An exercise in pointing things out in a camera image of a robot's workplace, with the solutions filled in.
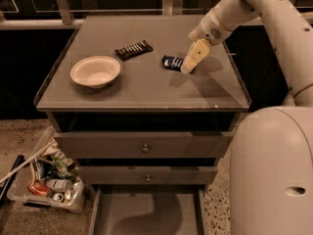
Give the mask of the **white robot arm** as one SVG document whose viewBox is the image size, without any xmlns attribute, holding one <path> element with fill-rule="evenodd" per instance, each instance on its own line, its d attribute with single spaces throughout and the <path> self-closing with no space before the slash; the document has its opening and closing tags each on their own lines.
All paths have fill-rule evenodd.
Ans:
<svg viewBox="0 0 313 235">
<path fill-rule="evenodd" d="M 254 81 L 276 105 L 238 126 L 230 158 L 231 235 L 313 235 L 313 27 L 291 0 L 221 0 L 190 33 L 191 72 L 241 24 L 259 18 L 277 59 Z"/>
</svg>

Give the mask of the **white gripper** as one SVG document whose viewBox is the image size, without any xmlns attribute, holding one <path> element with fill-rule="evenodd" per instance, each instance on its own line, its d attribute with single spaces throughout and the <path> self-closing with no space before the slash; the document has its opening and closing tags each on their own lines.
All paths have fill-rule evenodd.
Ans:
<svg viewBox="0 0 313 235">
<path fill-rule="evenodd" d="M 211 9 L 200 23 L 189 33 L 188 38 L 194 43 L 181 66 L 181 72 L 188 74 L 210 53 L 211 45 L 219 45 L 232 34 L 221 21 L 215 10 Z"/>
</svg>

